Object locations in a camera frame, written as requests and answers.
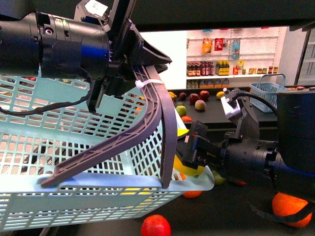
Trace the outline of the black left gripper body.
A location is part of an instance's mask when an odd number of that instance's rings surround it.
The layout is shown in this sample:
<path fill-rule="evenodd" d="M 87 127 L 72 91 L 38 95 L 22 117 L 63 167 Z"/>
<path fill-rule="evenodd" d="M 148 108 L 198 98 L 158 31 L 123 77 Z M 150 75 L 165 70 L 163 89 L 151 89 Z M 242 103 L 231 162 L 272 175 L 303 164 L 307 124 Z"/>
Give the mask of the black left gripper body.
<path fill-rule="evenodd" d="M 134 0 L 116 0 L 112 9 L 96 0 L 82 0 L 75 9 L 74 19 L 100 25 L 108 36 L 109 54 L 105 74 L 94 82 L 87 101 L 90 113 L 95 113 L 102 97 L 121 96 L 134 85 L 135 66 L 153 66 L 158 73 L 167 69 L 172 60 L 150 45 L 131 21 Z"/>

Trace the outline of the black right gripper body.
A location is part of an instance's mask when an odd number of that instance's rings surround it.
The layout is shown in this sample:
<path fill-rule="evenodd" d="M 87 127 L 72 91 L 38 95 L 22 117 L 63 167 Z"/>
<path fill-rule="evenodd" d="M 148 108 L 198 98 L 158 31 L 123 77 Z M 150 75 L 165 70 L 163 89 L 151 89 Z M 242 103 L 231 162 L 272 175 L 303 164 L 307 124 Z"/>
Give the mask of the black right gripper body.
<path fill-rule="evenodd" d="M 208 126 L 193 121 L 190 130 L 181 136 L 181 163 L 189 168 L 215 166 L 223 168 L 221 146 L 210 142 L 207 137 Z"/>

